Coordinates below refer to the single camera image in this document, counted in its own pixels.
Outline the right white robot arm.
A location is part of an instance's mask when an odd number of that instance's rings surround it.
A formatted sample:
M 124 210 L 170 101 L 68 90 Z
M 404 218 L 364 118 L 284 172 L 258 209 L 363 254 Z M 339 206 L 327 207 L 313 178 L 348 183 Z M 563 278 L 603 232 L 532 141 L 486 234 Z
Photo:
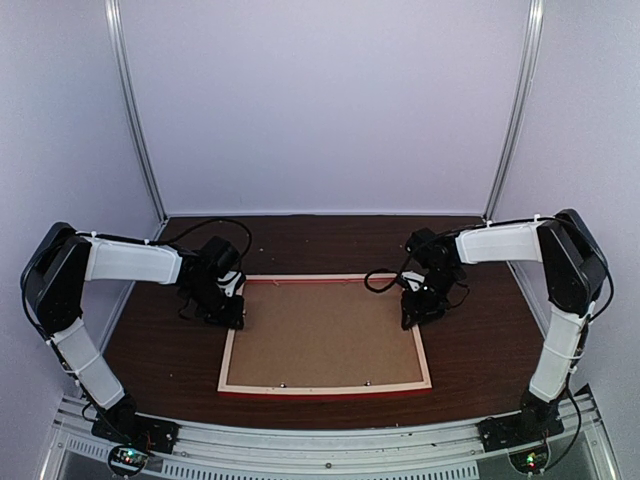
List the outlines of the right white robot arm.
M 563 209 L 553 216 L 474 225 L 435 233 L 421 229 L 405 244 L 421 272 L 402 270 L 404 327 L 439 319 L 452 308 L 449 292 L 465 278 L 464 268 L 490 262 L 542 265 L 551 318 L 527 397 L 533 404 L 513 419 L 519 440 L 535 440 L 551 424 L 546 406 L 561 396 L 577 366 L 596 302 L 611 280 L 608 263 L 581 215 Z

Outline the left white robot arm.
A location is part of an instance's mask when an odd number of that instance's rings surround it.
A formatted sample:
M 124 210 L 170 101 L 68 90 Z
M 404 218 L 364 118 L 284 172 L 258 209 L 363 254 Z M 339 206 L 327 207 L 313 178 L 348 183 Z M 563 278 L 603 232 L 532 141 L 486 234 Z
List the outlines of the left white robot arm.
M 241 264 L 249 250 L 220 236 L 195 249 L 180 239 L 121 237 L 56 222 L 20 277 L 27 319 L 89 401 L 107 412 L 104 425 L 123 444 L 137 442 L 144 424 L 127 409 L 126 388 L 103 351 L 134 285 L 175 287 L 205 322 L 244 325 Z

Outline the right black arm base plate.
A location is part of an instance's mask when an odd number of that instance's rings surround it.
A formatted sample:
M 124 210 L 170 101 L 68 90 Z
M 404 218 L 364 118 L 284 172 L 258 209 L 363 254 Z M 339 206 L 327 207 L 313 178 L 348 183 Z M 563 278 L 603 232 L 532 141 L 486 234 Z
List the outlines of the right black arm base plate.
M 542 424 L 529 423 L 521 412 L 502 417 L 487 417 L 477 424 L 477 430 L 486 453 L 512 449 L 530 443 L 541 443 L 565 431 L 559 418 Z

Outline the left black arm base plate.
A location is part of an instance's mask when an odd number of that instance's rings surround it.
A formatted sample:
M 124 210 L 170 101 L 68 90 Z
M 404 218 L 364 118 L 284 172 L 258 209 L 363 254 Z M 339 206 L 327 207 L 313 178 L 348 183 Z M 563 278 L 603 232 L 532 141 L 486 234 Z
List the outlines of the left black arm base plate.
M 177 423 L 138 414 L 116 419 L 99 417 L 91 428 L 93 436 L 118 444 L 131 445 L 138 450 L 171 454 L 177 441 Z

